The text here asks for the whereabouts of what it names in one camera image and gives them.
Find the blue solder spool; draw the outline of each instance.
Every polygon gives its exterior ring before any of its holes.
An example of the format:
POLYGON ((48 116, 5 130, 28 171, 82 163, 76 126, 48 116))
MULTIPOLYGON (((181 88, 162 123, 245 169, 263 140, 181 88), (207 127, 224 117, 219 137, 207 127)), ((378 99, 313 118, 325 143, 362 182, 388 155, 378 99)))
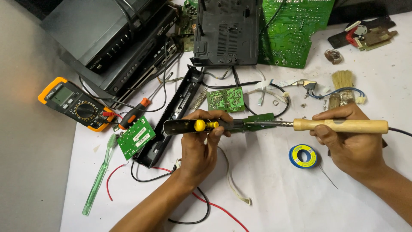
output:
POLYGON ((289 151, 289 160, 298 168, 312 168, 318 161, 318 155, 310 146, 306 144, 299 144, 294 146, 289 151), (303 162, 301 153, 306 154, 306 160, 303 162))

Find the digital multimeter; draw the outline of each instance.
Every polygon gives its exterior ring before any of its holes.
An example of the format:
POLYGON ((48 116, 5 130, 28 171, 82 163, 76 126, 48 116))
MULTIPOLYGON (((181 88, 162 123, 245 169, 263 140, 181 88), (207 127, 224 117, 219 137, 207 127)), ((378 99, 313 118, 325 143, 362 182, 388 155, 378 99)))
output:
POLYGON ((103 130, 114 116, 103 116, 112 112, 108 107, 86 94, 74 83, 57 77, 38 97, 46 106, 63 113, 87 126, 90 130, 103 130))

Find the wooden handle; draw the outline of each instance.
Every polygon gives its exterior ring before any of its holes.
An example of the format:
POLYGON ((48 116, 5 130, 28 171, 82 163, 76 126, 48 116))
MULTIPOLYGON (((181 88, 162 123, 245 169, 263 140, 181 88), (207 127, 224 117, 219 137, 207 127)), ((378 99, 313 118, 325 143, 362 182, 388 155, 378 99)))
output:
POLYGON ((384 120, 293 120, 295 131, 313 130, 317 125, 327 125, 336 132, 347 133, 387 134, 389 130, 388 122, 384 120))

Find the hand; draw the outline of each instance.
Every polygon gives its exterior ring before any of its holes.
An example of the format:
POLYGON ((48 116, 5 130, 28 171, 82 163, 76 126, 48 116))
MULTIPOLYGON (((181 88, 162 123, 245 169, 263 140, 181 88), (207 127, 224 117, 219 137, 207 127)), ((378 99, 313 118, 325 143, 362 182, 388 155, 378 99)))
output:
MULTIPOLYGON (((222 110, 204 111, 201 109, 183 119, 217 119, 232 122, 233 118, 222 110)), ((180 177, 185 184, 196 188, 216 166, 217 148, 220 137, 230 137, 230 132, 220 126, 208 133, 188 133, 182 138, 182 163, 180 177)))
MULTIPOLYGON (((356 104, 348 104, 317 114, 313 120, 326 119, 369 120, 356 104)), ((386 167, 382 157, 381 134, 336 133, 325 125, 318 125, 310 135, 316 136, 320 144, 326 145, 333 163, 355 180, 374 177, 386 167)))

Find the green toothbrush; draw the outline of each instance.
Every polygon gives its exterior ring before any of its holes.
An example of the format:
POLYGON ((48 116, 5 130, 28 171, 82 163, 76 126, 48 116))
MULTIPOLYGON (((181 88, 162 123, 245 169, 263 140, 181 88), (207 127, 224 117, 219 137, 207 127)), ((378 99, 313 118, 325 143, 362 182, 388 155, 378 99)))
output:
POLYGON ((93 205, 93 201, 96 198, 97 191, 100 188, 100 185, 103 181, 104 174, 106 174, 107 167, 109 166, 109 160, 111 158, 111 154, 113 153, 114 147, 117 146, 117 135, 112 134, 110 136, 109 141, 107 142, 107 149, 106 149, 106 156, 104 157, 104 162, 100 167, 99 172, 97 173, 96 179, 94 181, 93 187, 90 190, 89 197, 87 198, 86 204, 83 208, 83 215, 89 215, 91 206, 93 205))

